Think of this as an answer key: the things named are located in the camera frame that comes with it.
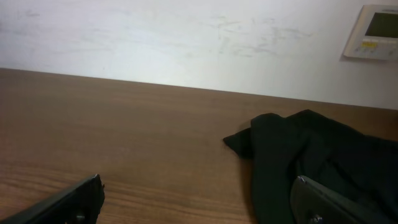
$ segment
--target wall-mounted thermostat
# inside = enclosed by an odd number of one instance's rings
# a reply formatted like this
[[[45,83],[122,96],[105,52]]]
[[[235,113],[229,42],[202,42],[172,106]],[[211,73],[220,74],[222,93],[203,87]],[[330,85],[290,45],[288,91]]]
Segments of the wall-mounted thermostat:
[[[398,6],[363,6],[344,55],[398,60]]]

